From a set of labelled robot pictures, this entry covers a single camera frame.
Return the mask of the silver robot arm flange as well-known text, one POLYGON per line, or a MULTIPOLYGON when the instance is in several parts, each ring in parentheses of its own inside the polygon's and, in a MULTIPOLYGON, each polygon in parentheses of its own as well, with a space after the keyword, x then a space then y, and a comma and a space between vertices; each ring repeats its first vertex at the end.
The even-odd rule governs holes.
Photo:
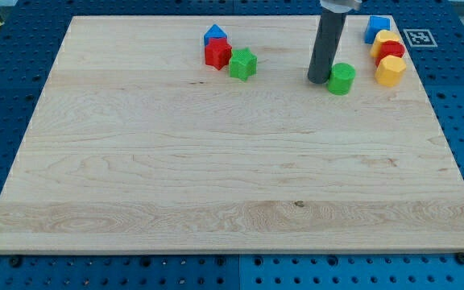
POLYGON ((326 10, 334 13, 348 13, 351 10, 359 10, 362 0, 320 0, 320 4, 326 10))

